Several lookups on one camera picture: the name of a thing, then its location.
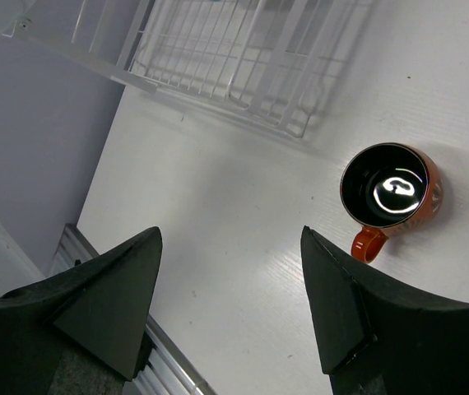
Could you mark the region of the orange mug black interior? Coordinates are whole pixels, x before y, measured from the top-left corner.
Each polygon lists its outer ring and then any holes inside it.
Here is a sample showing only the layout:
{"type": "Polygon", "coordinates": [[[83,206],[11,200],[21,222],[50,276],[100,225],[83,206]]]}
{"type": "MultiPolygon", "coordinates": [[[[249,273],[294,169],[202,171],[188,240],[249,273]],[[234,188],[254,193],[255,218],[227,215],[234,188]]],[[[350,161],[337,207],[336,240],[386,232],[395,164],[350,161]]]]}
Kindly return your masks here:
{"type": "Polygon", "coordinates": [[[365,148],[340,182],[343,207],[361,225],[351,256],[371,263],[386,242],[431,222],[443,205],[439,167],[423,151],[396,142],[365,148]]]}

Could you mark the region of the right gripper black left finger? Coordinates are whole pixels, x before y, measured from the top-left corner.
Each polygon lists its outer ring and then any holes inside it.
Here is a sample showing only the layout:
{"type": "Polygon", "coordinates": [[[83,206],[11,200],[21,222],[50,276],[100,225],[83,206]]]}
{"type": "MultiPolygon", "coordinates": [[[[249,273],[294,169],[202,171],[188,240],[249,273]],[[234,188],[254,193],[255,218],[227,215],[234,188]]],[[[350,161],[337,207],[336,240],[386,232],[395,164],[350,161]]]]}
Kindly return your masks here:
{"type": "Polygon", "coordinates": [[[0,394],[120,394],[140,348],[163,249],[151,227],[0,297],[0,394]]]}

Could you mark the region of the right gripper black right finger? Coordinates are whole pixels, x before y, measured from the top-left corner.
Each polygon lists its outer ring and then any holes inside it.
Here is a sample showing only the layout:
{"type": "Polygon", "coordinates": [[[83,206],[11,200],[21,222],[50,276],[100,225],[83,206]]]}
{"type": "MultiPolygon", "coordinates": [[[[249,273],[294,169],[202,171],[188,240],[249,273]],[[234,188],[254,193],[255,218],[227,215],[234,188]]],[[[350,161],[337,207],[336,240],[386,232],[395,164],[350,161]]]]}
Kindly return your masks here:
{"type": "Polygon", "coordinates": [[[469,394],[469,304],[361,263],[315,230],[300,240],[323,373],[335,394],[469,394]]]}

